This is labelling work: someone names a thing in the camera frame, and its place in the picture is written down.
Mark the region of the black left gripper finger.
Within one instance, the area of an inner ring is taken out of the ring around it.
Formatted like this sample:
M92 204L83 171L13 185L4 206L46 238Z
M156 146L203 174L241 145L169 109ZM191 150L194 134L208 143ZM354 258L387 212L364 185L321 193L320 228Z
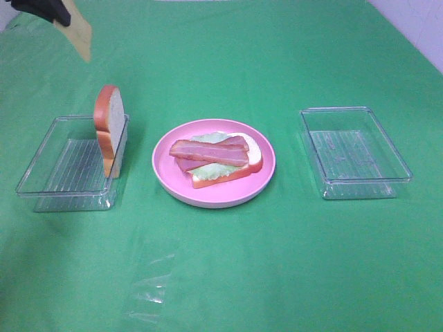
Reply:
M71 25L71 14L61 0L6 0L18 11L38 16L63 27Z

